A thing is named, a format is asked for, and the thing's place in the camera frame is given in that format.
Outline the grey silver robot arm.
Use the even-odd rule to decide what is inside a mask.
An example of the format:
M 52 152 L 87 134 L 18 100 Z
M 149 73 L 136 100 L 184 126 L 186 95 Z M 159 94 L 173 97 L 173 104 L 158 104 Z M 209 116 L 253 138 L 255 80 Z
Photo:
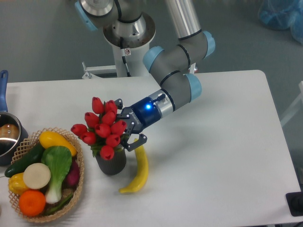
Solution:
M 115 71 L 118 77 L 149 76 L 160 89 L 139 102 L 123 107 L 118 119 L 126 121 L 126 135 L 138 134 L 133 143 L 122 139 L 122 146 L 132 151 L 147 141 L 143 130 L 201 95 L 199 79 L 183 70 L 192 67 L 215 50 L 212 35 L 201 29 L 193 2 L 168 0 L 179 43 L 166 51 L 150 47 L 155 36 L 153 19 L 142 11 L 139 0 L 79 0 L 75 8 L 89 30 L 103 31 L 112 46 Z

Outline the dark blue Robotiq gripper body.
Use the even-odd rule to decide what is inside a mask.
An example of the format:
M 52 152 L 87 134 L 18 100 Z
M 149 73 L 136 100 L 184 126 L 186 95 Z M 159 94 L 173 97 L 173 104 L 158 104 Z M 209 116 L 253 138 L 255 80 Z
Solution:
M 118 120 L 126 123 L 126 134 L 139 134 L 161 119 L 161 111 L 157 106 L 160 98 L 163 96 L 156 99 L 148 96 L 129 107 L 120 109 L 121 113 L 116 116 Z

